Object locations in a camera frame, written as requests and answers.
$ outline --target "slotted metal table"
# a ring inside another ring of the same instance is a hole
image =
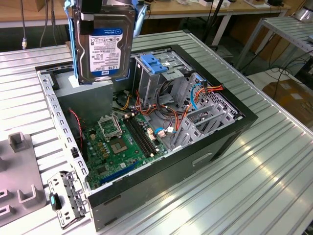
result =
[[[304,52],[311,51],[310,55],[313,55],[313,43],[308,40],[308,37],[313,35],[313,23],[303,23],[291,16],[264,18],[260,19],[244,49],[242,50],[237,63],[235,64],[236,69],[238,69],[242,64],[246,54],[250,50],[256,37],[259,35],[262,27],[268,28],[269,32],[256,50],[256,54],[264,48],[273,34],[278,34],[294,45],[294,49],[288,57],[291,57],[297,48],[303,50]]]
[[[313,219],[313,133],[192,34],[140,36],[133,49],[173,43],[259,118],[222,157],[98,234],[301,234]],[[0,140],[17,131],[31,135],[47,200],[47,180],[68,163],[34,67],[70,60],[66,46],[0,53]],[[47,204],[0,234],[96,232],[89,217],[61,230]]]

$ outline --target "gray cable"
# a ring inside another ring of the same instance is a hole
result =
[[[39,42],[39,47],[41,47],[42,45],[42,42],[43,42],[43,38],[44,38],[44,35],[45,35],[45,29],[47,28],[47,24],[48,24],[48,0],[45,0],[45,27],[44,27],[44,31],[41,35],[41,39],[40,39],[40,42]]]
[[[21,0],[20,3],[21,3],[20,5],[21,5],[22,24],[23,24],[23,32],[24,32],[24,37],[22,40],[22,48],[23,50],[25,50],[27,47],[27,38],[26,38],[26,29],[25,29],[25,20],[24,20],[23,0]]]
[[[53,39],[55,45],[57,45],[57,40],[55,39],[55,33],[54,33],[54,28],[55,28],[55,17],[54,17],[54,0],[51,0],[51,24],[52,24],[52,34],[53,34]]]

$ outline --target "blue hard drive label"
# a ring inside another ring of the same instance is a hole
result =
[[[97,28],[89,35],[90,71],[94,76],[111,75],[118,71],[121,61],[118,43],[122,38],[121,28]]]

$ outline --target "wd hard drive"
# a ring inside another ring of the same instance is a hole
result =
[[[135,10],[131,6],[103,6],[100,13],[91,18],[80,15],[76,9],[72,13],[79,82],[126,77]]]

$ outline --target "blue latch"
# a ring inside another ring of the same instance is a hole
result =
[[[155,58],[154,55],[141,55],[140,56],[142,62],[151,69],[153,74],[166,72],[168,71],[167,67],[164,67],[158,59]]]

